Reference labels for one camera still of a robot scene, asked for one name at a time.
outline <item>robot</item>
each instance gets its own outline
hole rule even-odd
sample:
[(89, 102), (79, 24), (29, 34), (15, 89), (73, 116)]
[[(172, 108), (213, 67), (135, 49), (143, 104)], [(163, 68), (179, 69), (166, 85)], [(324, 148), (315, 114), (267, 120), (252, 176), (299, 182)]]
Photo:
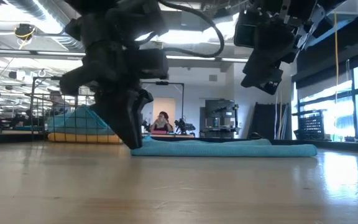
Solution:
[[(345, 0), (250, 0), (244, 2), (236, 25), (234, 44), (254, 49), (243, 69), (241, 85), (255, 86), (271, 95), (281, 82), (281, 62), (292, 63), (308, 46), (327, 13)], [(95, 92), (91, 108), (130, 148), (142, 147), (141, 111), (152, 95), (140, 79), (168, 77), (166, 51), (197, 57), (218, 56), (224, 48), (222, 33), (202, 12), (165, 0), (65, 0), (81, 14), (65, 32), (83, 43), (83, 66), (60, 80), (65, 95), (77, 95), (82, 85)], [(159, 3), (203, 18), (217, 33), (220, 48), (203, 55), (178, 48), (144, 49), (140, 46), (168, 32)], [(143, 41), (141, 35), (149, 34)]]

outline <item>wooden table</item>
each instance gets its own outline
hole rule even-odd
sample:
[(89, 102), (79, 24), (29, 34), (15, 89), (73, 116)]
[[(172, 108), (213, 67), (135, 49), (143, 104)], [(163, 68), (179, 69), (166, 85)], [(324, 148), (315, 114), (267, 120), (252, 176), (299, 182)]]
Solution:
[(129, 153), (112, 145), (0, 144), (0, 224), (358, 223), (358, 154)]

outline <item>cable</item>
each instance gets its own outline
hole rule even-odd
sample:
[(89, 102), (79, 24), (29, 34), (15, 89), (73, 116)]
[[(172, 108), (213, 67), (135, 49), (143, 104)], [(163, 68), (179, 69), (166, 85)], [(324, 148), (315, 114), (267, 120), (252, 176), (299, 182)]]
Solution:
[(179, 6), (176, 4), (172, 4), (172, 3), (166, 2), (165, 0), (158, 0), (158, 1), (159, 1), (159, 3), (163, 4), (164, 6), (170, 7), (172, 9), (178, 9), (178, 10), (182, 10), (185, 12), (190, 12), (190, 13), (202, 18), (205, 22), (207, 22), (215, 30), (216, 34), (218, 35), (219, 43), (220, 43), (219, 49), (215, 53), (212, 53), (212, 54), (201, 54), (201, 53), (197, 53), (197, 52), (192, 52), (190, 50), (181, 49), (178, 47), (167, 47), (167, 48), (164, 48), (165, 51), (180, 52), (180, 53), (192, 55), (195, 57), (203, 57), (203, 58), (216, 57), (220, 53), (222, 53), (222, 51), (224, 49), (224, 37), (222, 35), (222, 32), (216, 27), (216, 24), (212, 21), (212, 19), (210, 19), (208, 16), (204, 15), (202, 12), (197, 11), (196, 9), (192, 9), (192, 8), (186, 7), (186, 6)]
[(278, 126), (278, 139), (281, 139), (281, 121), (282, 117), (282, 110), (283, 110), (283, 92), (280, 91), (280, 125)]
[[(335, 30), (335, 66), (336, 66), (336, 87), (335, 87), (335, 106), (338, 100), (338, 81), (339, 81), (339, 59), (338, 59), (338, 27), (336, 11), (334, 10), (334, 30)], [(334, 130), (336, 129), (336, 114), (334, 115)]]
[(139, 44), (139, 45), (146, 44), (146, 43), (149, 42), (151, 39), (153, 39), (153, 37), (155, 37), (156, 35), (157, 35), (156, 32), (151, 32), (151, 33), (149, 34), (149, 36), (147, 36), (146, 39), (144, 39), (144, 40), (138, 40), (138, 41), (136, 41), (136, 43)]
[(275, 104), (274, 139), (277, 139), (277, 100), (278, 100), (278, 94), (276, 94), (276, 104)]
[(27, 43), (27, 39), (29, 38), (29, 36), (27, 36), (26, 38), (25, 38), (25, 40), (23, 41), (23, 43), (20, 45), (20, 47), (19, 47), (19, 50), (22, 50), (22, 48), (25, 46), (25, 43)]
[(35, 27), (34, 27), (34, 28), (32, 29), (32, 31), (29, 32), (28, 34), (17, 35), (17, 34), (16, 34), (16, 29), (17, 29), (17, 28), (14, 29), (14, 33), (15, 33), (15, 36), (18, 37), (18, 38), (28, 37), (28, 36), (30, 36), (31, 34), (33, 34), (33, 33), (35, 32)]

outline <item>woman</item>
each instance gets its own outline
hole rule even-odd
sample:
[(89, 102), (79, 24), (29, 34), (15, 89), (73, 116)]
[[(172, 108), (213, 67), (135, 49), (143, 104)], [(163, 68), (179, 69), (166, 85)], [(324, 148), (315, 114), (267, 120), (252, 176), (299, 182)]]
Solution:
[(172, 125), (169, 124), (168, 114), (164, 111), (161, 111), (158, 115), (158, 118), (154, 121), (154, 123), (150, 127), (150, 131), (166, 131), (173, 132)]
[(52, 110), (50, 112), (51, 116), (71, 112), (70, 104), (64, 101), (60, 91), (51, 91), (50, 101), (52, 101)]

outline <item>monitor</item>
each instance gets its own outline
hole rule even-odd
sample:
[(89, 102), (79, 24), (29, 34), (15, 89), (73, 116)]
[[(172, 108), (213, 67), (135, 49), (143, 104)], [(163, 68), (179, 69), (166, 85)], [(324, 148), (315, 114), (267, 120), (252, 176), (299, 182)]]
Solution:
[(234, 100), (205, 100), (207, 118), (235, 118)]

